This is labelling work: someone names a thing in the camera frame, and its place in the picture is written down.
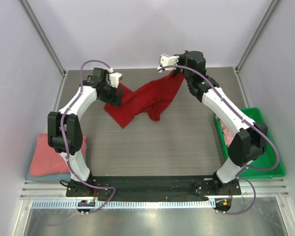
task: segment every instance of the green bin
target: green bin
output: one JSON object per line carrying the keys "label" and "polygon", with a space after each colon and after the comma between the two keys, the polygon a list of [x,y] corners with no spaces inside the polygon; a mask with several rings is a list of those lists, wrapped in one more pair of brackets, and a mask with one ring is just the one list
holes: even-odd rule
{"label": "green bin", "polygon": [[[256,108],[256,107],[250,107],[250,108],[242,108],[240,109],[245,115],[253,119],[255,122],[264,122],[264,118],[261,114],[261,111]],[[220,124],[220,121],[215,118],[214,116],[214,123],[216,126],[217,134],[219,136],[221,146],[222,146],[222,151],[224,155],[224,159],[226,160],[228,158],[228,153],[227,153],[227,146],[225,145],[224,142],[224,136],[223,136],[223,131],[222,127]],[[272,141],[271,135],[268,132],[267,136],[269,139]],[[266,147],[266,152],[259,157],[257,160],[255,160],[251,165],[260,167],[260,168],[269,168],[275,163],[275,153],[270,144],[267,144]],[[285,176],[285,170],[284,167],[281,163],[279,162],[278,166],[272,170],[272,171],[258,171],[254,170],[252,168],[247,169],[244,171],[241,175],[241,177],[245,178],[273,178],[273,177],[283,177]]]}

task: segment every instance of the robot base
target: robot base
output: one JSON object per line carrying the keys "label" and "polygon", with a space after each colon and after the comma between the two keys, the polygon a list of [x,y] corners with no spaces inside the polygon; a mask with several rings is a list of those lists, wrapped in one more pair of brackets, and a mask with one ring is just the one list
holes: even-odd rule
{"label": "robot base", "polygon": [[[230,195],[229,189],[219,193],[214,189],[212,176],[98,176],[92,178],[92,184],[115,187],[116,193],[112,201],[119,202],[193,202],[207,201],[207,196]],[[230,189],[233,196],[241,195],[237,180]],[[106,201],[111,193],[112,190],[98,190],[98,200]],[[92,197],[94,190],[80,185],[75,188],[68,186],[66,196]]]}

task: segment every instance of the pink fabric in bin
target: pink fabric in bin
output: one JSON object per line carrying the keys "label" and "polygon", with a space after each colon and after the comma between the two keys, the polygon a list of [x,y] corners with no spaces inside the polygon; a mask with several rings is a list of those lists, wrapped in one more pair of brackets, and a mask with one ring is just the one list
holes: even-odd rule
{"label": "pink fabric in bin", "polygon": [[225,145],[227,147],[229,147],[233,141],[233,136],[231,134],[231,132],[229,131],[229,129],[227,128],[227,126],[224,124],[223,121],[220,120],[220,118],[218,116],[216,116],[216,118],[220,121],[221,127],[222,127],[222,131],[223,131],[223,136],[224,136],[224,142]]}
{"label": "pink fabric in bin", "polygon": [[[86,136],[83,136],[81,147],[83,156],[85,155],[86,141]],[[70,173],[60,154],[48,146],[48,136],[46,133],[40,134],[37,137],[36,150],[29,170],[30,174],[35,177]]]}

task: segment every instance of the folded red fabric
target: folded red fabric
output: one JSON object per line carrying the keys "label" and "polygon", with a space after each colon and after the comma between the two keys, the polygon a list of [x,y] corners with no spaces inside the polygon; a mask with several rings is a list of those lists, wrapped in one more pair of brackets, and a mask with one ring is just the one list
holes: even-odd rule
{"label": "folded red fabric", "polygon": [[[85,146],[87,137],[83,136],[82,155],[85,155]],[[60,173],[70,173],[66,162],[59,153],[48,146],[48,135],[46,133],[40,134],[37,137],[37,144],[33,160],[30,165],[30,175],[39,177]]]}
{"label": "folded red fabric", "polygon": [[151,120],[160,120],[161,113],[175,98],[183,79],[183,74],[174,75],[171,72],[168,76],[153,80],[136,91],[119,84],[119,87],[123,88],[121,106],[106,104],[104,109],[122,128],[126,127],[135,115],[143,112],[147,112]]}

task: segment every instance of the white wall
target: white wall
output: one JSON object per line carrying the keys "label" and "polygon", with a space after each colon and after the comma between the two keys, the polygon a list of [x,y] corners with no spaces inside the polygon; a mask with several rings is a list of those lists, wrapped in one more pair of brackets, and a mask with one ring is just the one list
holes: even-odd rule
{"label": "white wall", "polygon": [[29,0],[65,69],[89,59],[151,68],[184,50],[203,51],[210,67],[235,66],[270,2]]}
{"label": "white wall", "polygon": [[295,207],[295,0],[280,3],[241,75],[279,148]]}
{"label": "white wall", "polygon": [[18,199],[45,130],[61,75],[16,0],[0,1],[0,236],[10,236]]}

